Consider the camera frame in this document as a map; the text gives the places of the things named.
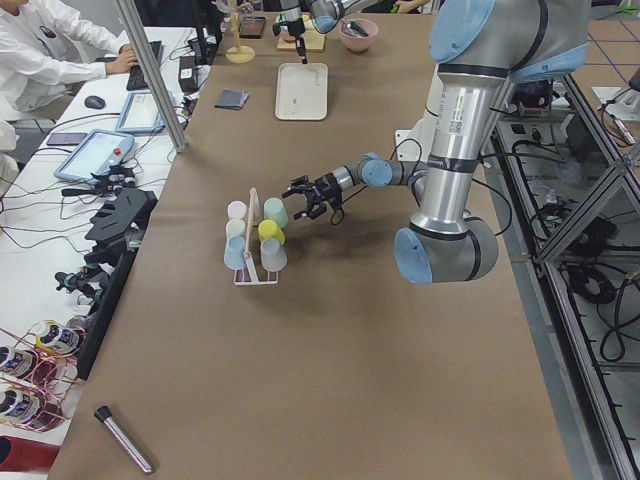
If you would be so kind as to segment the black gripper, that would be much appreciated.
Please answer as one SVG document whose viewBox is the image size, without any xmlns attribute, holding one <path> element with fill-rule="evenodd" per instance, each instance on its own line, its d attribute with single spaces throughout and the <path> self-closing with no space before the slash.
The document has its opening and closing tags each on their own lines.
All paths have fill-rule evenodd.
<svg viewBox="0 0 640 480">
<path fill-rule="evenodd" d="M 293 215 L 294 220 L 302 218 L 313 220 L 315 216 L 324 214 L 327 206 L 330 206 L 334 212 L 343 211 L 342 189 L 334 174 L 326 174 L 313 181 L 310 181 L 306 175 L 297 177 L 290 181 L 281 197 L 287 198 L 294 194 L 303 195 L 306 200 L 306 207 Z"/>
</svg>

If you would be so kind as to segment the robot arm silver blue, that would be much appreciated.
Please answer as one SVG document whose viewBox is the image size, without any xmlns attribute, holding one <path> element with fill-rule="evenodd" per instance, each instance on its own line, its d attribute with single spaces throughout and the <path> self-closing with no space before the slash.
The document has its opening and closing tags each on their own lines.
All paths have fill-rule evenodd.
<svg viewBox="0 0 640 480">
<path fill-rule="evenodd" d="M 272 27 L 275 35 L 279 35 L 282 29 L 294 37 L 295 49 L 303 65 L 308 63 L 307 49 L 303 38 L 305 32 L 302 15 L 306 12 L 312 21 L 313 27 L 320 34 L 326 34 L 333 30 L 338 21 L 347 14 L 360 11 L 375 1 L 359 0 L 317 0 L 317 1 L 280 1 L 280 12 Z"/>
<path fill-rule="evenodd" d="M 414 162 L 366 154 L 316 179 L 299 177 L 289 194 L 306 200 L 303 215 L 341 212 L 343 193 L 403 185 L 418 203 L 394 239 L 396 265 L 414 284 L 485 276 L 498 257 L 495 234 L 465 204 L 480 152 L 495 126 L 495 106 L 513 86 L 553 80 L 578 69 L 586 56 L 587 1 L 447 1 L 439 9 L 429 53 L 441 81 L 435 114 Z"/>
</svg>

